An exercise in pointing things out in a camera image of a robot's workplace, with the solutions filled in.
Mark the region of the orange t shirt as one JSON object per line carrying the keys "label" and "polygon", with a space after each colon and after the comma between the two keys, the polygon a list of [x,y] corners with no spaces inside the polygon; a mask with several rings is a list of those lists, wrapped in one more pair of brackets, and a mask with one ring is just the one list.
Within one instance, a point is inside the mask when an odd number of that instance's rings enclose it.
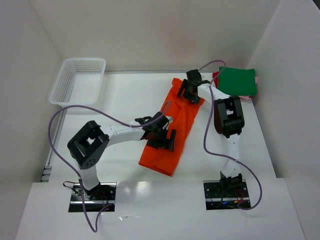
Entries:
{"label": "orange t shirt", "polygon": [[182,80],[174,78],[171,82],[172,87],[165,99],[166,102],[170,101],[170,107],[165,115],[173,117],[173,122],[169,125],[168,133],[170,134],[172,130],[176,130],[173,152],[145,146],[138,163],[143,167],[170,177],[177,168],[186,139],[192,129],[198,111],[205,101],[201,98],[198,104],[192,104],[184,97],[178,97],[178,91],[182,83]]}

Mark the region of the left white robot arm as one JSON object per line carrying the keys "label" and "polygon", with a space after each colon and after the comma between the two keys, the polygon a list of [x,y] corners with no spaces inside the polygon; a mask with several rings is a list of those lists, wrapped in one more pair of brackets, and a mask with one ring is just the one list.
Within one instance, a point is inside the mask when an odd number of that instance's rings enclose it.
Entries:
{"label": "left white robot arm", "polygon": [[96,164],[109,146],[128,142],[146,140],[146,145],[155,149],[174,151],[176,130],[169,132],[173,117],[157,112],[153,117],[134,119],[132,125],[108,125],[105,131],[94,120],[88,121],[68,142],[67,148],[79,168],[84,194],[89,200],[98,200],[102,193],[97,176]]}

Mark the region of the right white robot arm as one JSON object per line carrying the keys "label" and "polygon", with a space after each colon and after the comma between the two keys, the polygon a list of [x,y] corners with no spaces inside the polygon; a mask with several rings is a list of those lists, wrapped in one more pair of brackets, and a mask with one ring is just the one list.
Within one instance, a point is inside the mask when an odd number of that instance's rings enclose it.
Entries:
{"label": "right white robot arm", "polygon": [[198,104],[200,99],[211,103],[213,123],[216,132],[221,136],[222,156],[226,162],[220,171],[220,184],[225,192],[241,186],[243,181],[239,156],[239,141],[245,125],[241,100],[212,86],[203,79],[197,69],[186,72],[186,79],[177,96],[183,97],[191,104]]}

